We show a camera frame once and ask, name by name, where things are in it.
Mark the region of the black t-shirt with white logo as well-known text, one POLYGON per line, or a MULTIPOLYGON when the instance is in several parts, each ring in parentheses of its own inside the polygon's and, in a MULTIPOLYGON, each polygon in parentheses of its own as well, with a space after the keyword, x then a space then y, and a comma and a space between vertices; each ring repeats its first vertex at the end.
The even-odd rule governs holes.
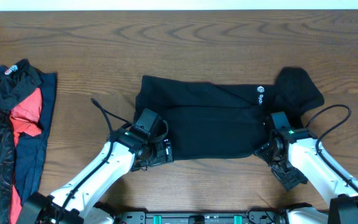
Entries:
POLYGON ((269 140, 265 118, 284 112, 294 128, 307 111, 324 105, 308 73, 283 68, 269 84, 221 85, 143 76, 134 119, 144 109, 168 123, 176 161, 248 157, 269 140))

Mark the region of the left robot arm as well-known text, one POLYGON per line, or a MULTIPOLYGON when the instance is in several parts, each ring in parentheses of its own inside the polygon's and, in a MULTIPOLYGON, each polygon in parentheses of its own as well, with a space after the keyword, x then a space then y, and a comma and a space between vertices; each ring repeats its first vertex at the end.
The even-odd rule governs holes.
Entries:
POLYGON ((135 124, 111 132, 101 152, 71 181, 48 196, 32 194, 18 223, 86 223, 91 213, 102 222, 113 223, 113 217, 97 211, 95 204, 128 172, 173 162, 167 134, 168 123, 157 113, 143 110, 135 124))

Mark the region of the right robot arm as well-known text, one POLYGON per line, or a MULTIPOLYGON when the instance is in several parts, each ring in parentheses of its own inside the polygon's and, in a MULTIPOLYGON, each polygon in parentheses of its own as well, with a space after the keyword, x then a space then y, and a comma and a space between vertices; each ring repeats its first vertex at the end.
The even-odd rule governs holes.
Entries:
POLYGON ((309 182, 329 209, 295 205, 275 215, 275 223, 358 223, 358 180, 325 150, 308 128, 292 127, 284 112, 264 121, 268 141, 255 155, 264 160, 286 190, 309 182))

